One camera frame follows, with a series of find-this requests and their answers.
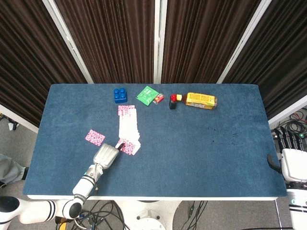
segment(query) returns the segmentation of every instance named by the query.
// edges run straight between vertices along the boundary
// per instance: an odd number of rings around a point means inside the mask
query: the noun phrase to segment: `blue lego brick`
[[[124,88],[114,89],[114,101],[117,104],[127,102],[127,92]]]

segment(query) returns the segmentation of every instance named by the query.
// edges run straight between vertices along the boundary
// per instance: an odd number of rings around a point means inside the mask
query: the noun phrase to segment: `green card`
[[[145,105],[149,105],[150,102],[153,101],[153,99],[156,97],[156,95],[158,95],[159,93],[150,88],[149,86],[146,86],[142,92],[140,92],[140,94],[136,97],[136,99],[140,100],[141,102],[143,102]]]

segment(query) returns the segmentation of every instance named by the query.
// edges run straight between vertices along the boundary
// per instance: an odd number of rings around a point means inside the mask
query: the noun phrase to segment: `dark curtain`
[[[168,0],[162,83],[216,83],[260,0]]]
[[[307,95],[307,2],[273,0],[223,83],[259,85],[269,119]]]
[[[150,83],[154,0],[56,0],[95,83]]]
[[[86,83],[40,0],[0,1],[0,104],[39,126],[54,83]]]

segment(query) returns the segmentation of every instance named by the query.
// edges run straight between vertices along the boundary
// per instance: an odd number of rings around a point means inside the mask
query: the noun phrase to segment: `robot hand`
[[[271,155],[267,156],[267,160],[269,166],[282,173],[286,180],[293,228],[303,230],[307,226],[307,152],[297,134],[283,127],[282,133],[277,129],[274,131],[278,137],[281,166],[274,164]]]
[[[74,187],[73,200],[25,201],[11,196],[0,196],[0,230],[6,230],[16,216],[19,216],[23,224],[49,221],[55,216],[66,219],[78,217],[83,203],[103,174],[103,170],[111,166],[122,147],[123,144],[118,149],[107,144],[101,146],[94,156],[94,164]]]

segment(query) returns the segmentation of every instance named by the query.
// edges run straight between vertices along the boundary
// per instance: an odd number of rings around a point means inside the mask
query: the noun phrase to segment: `red cap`
[[[171,95],[171,101],[176,102],[177,101],[177,94],[172,94]]]

